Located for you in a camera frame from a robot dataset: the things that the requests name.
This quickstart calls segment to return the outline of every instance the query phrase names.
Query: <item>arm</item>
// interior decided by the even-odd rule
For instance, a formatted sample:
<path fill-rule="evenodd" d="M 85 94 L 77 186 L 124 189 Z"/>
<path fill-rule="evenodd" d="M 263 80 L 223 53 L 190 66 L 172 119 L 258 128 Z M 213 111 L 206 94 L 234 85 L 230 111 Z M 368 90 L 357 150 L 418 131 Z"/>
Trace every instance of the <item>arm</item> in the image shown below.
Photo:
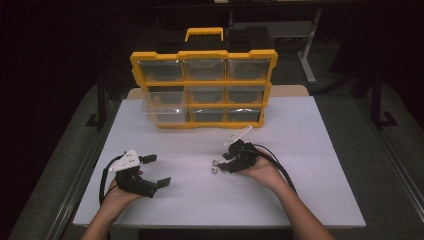
<path fill-rule="evenodd" d="M 113 180 L 109 187 L 110 192 L 107 194 L 97 211 L 94 218 L 88 225 L 81 240 L 106 239 L 109 227 L 114 223 L 119 215 L 133 201 L 140 199 L 142 196 L 127 193 L 116 187 L 116 181 Z"/>
<path fill-rule="evenodd" d="M 296 239 L 334 239 L 290 188 L 278 169 L 266 159 L 259 157 L 253 167 L 241 173 L 253 177 L 259 184 L 275 193 L 289 218 Z"/>

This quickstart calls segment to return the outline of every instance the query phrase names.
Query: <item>white table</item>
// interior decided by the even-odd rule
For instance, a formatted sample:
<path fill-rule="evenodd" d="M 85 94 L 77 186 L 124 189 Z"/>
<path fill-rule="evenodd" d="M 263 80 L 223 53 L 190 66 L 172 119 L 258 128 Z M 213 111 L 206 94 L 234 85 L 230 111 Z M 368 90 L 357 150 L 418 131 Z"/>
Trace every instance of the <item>white table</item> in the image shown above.
<path fill-rule="evenodd" d="M 157 154 L 142 165 L 149 181 L 172 177 L 154 198 L 130 205 L 115 226 L 136 228 L 290 227 L 277 198 L 254 180 L 211 173 L 224 161 L 229 129 L 159 129 L 140 110 L 141 99 L 123 100 L 91 181 L 73 220 L 86 226 L 99 208 L 102 170 L 124 151 Z M 290 174 L 299 196 L 330 228 L 364 227 L 365 221 L 340 166 L 313 97 L 271 97 L 262 128 L 242 138 L 268 147 Z M 107 186 L 114 174 L 109 174 Z"/>

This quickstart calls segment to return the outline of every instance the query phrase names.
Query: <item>yellow organizer box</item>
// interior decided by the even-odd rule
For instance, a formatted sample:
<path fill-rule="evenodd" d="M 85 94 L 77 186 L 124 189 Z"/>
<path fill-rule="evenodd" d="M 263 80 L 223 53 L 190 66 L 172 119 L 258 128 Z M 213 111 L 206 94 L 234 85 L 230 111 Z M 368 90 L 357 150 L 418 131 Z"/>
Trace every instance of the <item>yellow organizer box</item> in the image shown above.
<path fill-rule="evenodd" d="M 278 55 L 265 27 L 149 29 L 131 55 L 143 112 L 160 128 L 261 127 Z"/>

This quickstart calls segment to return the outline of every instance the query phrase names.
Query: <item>wire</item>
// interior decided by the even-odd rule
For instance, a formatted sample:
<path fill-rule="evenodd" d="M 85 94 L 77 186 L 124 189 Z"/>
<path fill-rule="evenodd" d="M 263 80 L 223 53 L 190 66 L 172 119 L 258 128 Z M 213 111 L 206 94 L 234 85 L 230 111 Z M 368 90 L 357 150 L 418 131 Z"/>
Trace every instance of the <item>wire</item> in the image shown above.
<path fill-rule="evenodd" d="M 278 163 L 277 161 L 275 161 L 274 159 L 272 159 L 269 155 L 260 152 L 260 151 L 252 151 L 252 150 L 238 150 L 239 152 L 249 152 L 249 153 L 255 153 L 263 158 L 265 158 L 266 160 L 268 160 L 270 163 L 272 163 L 274 166 L 276 166 L 278 168 L 278 170 L 280 170 L 280 172 L 283 174 L 284 178 L 286 179 L 287 183 L 289 184 L 289 186 L 291 187 L 291 189 L 293 189 L 293 191 L 295 193 L 297 193 L 296 188 L 294 187 L 294 184 L 289 176 L 289 174 L 287 173 L 286 169 L 284 169 L 284 167 Z"/>
<path fill-rule="evenodd" d="M 118 156 L 118 157 L 112 159 L 108 163 L 108 165 L 106 166 L 106 168 L 103 169 L 103 174 L 102 174 L 102 179 L 100 180 L 100 189 L 99 189 L 99 203 L 100 203 L 100 205 L 102 205 L 103 200 L 105 200 L 105 197 L 106 197 L 106 195 L 104 195 L 104 192 L 105 192 L 105 185 L 106 185 L 106 179 L 107 179 L 108 169 L 112 165 L 113 162 L 115 162 L 116 160 L 120 159 L 122 156 L 123 155 Z"/>
<path fill-rule="evenodd" d="M 266 147 L 264 147 L 264 146 L 262 146 L 262 145 L 259 145 L 259 144 L 253 144 L 253 146 L 258 146 L 258 147 L 261 147 L 261 148 L 263 148 L 263 149 L 265 149 L 265 150 L 267 150 L 271 155 L 272 155 L 272 157 L 275 159 L 275 161 L 277 161 L 278 163 L 280 163 L 280 161 L 278 161 L 278 158 L 274 155 L 274 153 L 272 153 L 271 152 L 271 150 L 269 150 L 268 148 L 266 148 Z"/>
<path fill-rule="evenodd" d="M 114 189 L 118 186 L 118 184 L 116 184 L 115 186 L 113 186 L 111 189 L 109 189 L 109 191 L 107 191 L 107 193 L 105 194 L 104 198 L 106 198 L 106 196 Z"/>

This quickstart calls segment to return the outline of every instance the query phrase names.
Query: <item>black stand leg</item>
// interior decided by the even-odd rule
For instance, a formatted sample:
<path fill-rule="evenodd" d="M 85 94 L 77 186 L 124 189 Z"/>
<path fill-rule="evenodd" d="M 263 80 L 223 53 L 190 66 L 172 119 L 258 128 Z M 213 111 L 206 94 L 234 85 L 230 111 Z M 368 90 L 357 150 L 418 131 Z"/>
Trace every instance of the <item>black stand leg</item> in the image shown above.
<path fill-rule="evenodd" d="M 96 126 L 97 131 L 100 131 L 106 121 L 106 89 L 101 76 L 97 79 L 97 111 L 98 114 L 91 114 L 85 125 Z"/>
<path fill-rule="evenodd" d="M 381 112 L 381 75 L 378 70 L 375 71 L 372 88 L 372 100 L 371 100 L 371 119 L 375 126 L 382 130 L 383 126 L 397 126 L 397 122 L 389 112 L 384 112 L 386 121 L 380 120 Z"/>
<path fill-rule="evenodd" d="M 353 97 L 365 97 L 368 90 L 372 87 L 371 119 L 375 126 L 379 130 L 381 130 L 383 126 L 397 126 L 397 122 L 389 112 L 383 112 L 384 116 L 387 119 L 386 121 L 381 121 L 380 119 L 382 77 L 376 67 L 374 67 L 372 64 L 366 64 L 363 68 L 354 71 L 353 73 L 337 80 L 336 82 L 324 88 L 312 92 L 311 95 L 315 96 L 327 94 L 355 78 L 358 78 L 358 81 L 356 82 L 351 92 Z"/>

